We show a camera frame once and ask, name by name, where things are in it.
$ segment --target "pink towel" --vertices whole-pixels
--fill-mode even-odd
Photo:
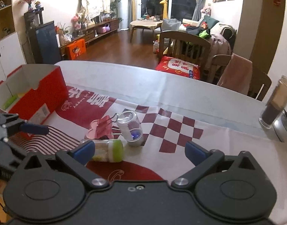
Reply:
[[[233,54],[217,85],[247,95],[252,71],[250,60]]]

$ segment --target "red bag on chair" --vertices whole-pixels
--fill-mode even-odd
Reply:
[[[200,79],[200,67],[198,65],[178,58],[163,56],[155,70],[177,74],[194,80]]]

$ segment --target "red box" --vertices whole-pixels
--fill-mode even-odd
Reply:
[[[14,95],[18,98],[3,109],[5,102]],[[68,91],[59,66],[26,64],[0,83],[0,112],[18,113],[21,119],[41,124],[67,97]]]
[[[86,52],[85,40],[80,39],[69,44],[66,48],[66,53],[70,60],[74,60],[84,52]]]

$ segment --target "table leg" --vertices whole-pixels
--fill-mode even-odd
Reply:
[[[131,35],[130,35],[130,43],[132,42],[132,38],[133,38],[133,32],[134,32],[134,28],[132,28],[132,30],[131,30]]]

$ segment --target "chair backrest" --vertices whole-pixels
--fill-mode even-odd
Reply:
[[[215,55],[211,61],[211,66],[210,66],[209,74],[207,77],[207,82],[213,83],[214,77],[217,77],[218,79],[220,79],[220,77],[223,74],[223,71],[225,70],[230,60],[231,60],[231,56],[229,55]],[[219,70],[219,73],[216,75],[218,66],[221,66],[222,68]]]
[[[248,96],[256,100],[262,101],[267,91],[269,90],[271,84],[272,84],[272,81],[270,77],[266,73],[262,72],[259,68],[253,65],[253,74],[252,74]]]
[[[211,47],[207,40],[185,32],[163,31],[159,38],[159,61],[165,50],[165,38],[169,39],[168,56],[199,65],[200,71],[203,72]]]

